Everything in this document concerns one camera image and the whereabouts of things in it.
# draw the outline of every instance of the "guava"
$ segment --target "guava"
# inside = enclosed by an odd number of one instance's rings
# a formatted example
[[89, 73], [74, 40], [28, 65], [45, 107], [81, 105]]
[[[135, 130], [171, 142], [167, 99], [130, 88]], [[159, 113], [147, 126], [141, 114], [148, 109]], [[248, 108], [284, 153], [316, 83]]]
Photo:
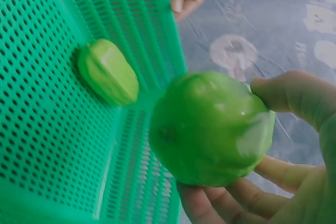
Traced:
[[174, 79], [154, 107], [149, 144], [176, 180], [227, 186], [248, 175], [272, 143], [275, 112], [249, 85], [215, 71]]
[[138, 78], [119, 48], [106, 39], [84, 46], [78, 69], [91, 89], [108, 103], [126, 106], [139, 95]]

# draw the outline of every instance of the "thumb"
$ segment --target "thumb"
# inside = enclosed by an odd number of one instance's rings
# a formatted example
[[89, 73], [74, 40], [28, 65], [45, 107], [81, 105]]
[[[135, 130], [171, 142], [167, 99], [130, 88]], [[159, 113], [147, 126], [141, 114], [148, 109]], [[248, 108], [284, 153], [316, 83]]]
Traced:
[[336, 86], [299, 70], [271, 79], [256, 78], [251, 90], [271, 110], [291, 112], [317, 131], [336, 113]]

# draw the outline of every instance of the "perforated basket wall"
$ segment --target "perforated basket wall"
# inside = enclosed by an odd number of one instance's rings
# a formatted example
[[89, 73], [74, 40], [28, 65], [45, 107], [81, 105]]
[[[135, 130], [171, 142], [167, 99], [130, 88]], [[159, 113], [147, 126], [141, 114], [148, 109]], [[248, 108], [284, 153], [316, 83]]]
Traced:
[[[97, 38], [136, 71], [137, 104], [112, 108], [82, 81], [77, 51]], [[184, 72], [169, 0], [0, 0], [0, 223], [176, 223], [147, 130]]]

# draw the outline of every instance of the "green fruit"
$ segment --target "green fruit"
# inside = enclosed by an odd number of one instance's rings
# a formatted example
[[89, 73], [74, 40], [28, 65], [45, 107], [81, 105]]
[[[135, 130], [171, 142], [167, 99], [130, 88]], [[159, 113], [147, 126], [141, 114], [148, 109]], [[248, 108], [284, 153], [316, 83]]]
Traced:
[[78, 69], [94, 92], [108, 103], [125, 106], [138, 99], [136, 74], [112, 42], [99, 39], [86, 45], [80, 52]]
[[175, 178], [226, 186], [248, 175], [272, 143], [275, 113], [243, 82], [194, 72], [171, 82], [154, 108], [149, 144]]

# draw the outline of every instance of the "blue tablecloth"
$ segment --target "blue tablecloth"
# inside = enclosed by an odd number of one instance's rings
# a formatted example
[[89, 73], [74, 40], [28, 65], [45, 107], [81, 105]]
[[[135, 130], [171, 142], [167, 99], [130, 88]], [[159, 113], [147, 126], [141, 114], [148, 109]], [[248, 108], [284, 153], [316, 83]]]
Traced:
[[[302, 69], [335, 82], [334, 9], [336, 0], [206, 0], [179, 24], [188, 69], [217, 70], [246, 82]], [[269, 155], [323, 163], [315, 130], [289, 113], [277, 115]], [[249, 179], [290, 197], [256, 174]]]

